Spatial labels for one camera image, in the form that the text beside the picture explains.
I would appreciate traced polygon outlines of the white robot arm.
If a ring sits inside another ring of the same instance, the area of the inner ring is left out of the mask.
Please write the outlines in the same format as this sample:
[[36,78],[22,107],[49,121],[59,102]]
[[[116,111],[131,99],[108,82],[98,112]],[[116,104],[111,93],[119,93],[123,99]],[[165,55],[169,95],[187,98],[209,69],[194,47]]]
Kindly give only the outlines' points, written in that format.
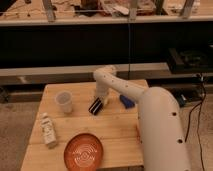
[[192,171],[174,96],[162,87],[135,84],[116,76],[112,65],[93,72],[95,97],[102,102],[109,89],[126,96],[138,106],[139,142],[145,171]]

